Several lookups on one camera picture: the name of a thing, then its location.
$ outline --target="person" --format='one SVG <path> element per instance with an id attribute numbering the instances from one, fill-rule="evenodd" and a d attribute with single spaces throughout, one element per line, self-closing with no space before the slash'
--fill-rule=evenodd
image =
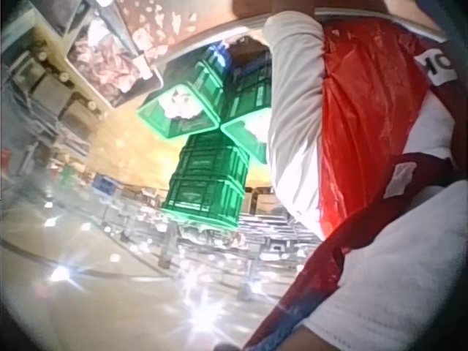
<path id="1" fill-rule="evenodd" d="M 264 28 L 273 58 L 268 163 L 286 209 L 318 231 L 324 31 L 314 1 L 272 5 Z M 242 350 L 406 350 L 423 335 L 466 265 L 468 183 L 447 181 L 453 128 L 427 91 L 378 191 L 319 246 Z"/>

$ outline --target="stacked crates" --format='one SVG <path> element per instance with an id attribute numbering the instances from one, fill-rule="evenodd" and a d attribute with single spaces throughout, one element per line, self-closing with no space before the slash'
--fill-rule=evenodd
<path id="1" fill-rule="evenodd" d="M 265 55 L 253 62 L 247 73 L 240 71 L 234 75 L 233 96 L 224 104 L 221 129 L 254 159 L 266 165 L 270 118 L 271 60 Z"/>
<path id="2" fill-rule="evenodd" d="M 196 50 L 171 62 L 165 72 L 165 87 L 150 94 L 138 116 L 165 139 L 207 132 L 219 127 L 224 104 L 224 80 L 230 56 L 222 43 Z M 175 116 L 167 106 L 181 99 L 190 104 L 192 117 Z"/>
<path id="3" fill-rule="evenodd" d="M 162 209 L 179 219 L 236 228 L 248 171 L 249 155 L 219 129 L 192 135 Z"/>

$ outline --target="plastic bag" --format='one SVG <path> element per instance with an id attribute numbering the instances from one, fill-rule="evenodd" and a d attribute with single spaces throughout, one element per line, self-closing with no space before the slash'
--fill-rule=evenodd
<path id="1" fill-rule="evenodd" d="M 375 196 L 429 90 L 457 113 L 444 99 L 453 100 L 456 74 L 437 43 L 373 18 L 331 21 L 324 32 L 320 224 L 328 237 Z M 462 116 L 463 108 L 455 109 Z"/>

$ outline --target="red plastic bag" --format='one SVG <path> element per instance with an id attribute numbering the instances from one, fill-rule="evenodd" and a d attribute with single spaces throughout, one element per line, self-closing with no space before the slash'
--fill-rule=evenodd
<path id="1" fill-rule="evenodd" d="M 373 18 L 332 21 L 324 32 L 320 224 L 328 237 L 376 195 L 429 90 L 457 113 L 444 98 L 453 100 L 456 74 L 437 43 Z"/>

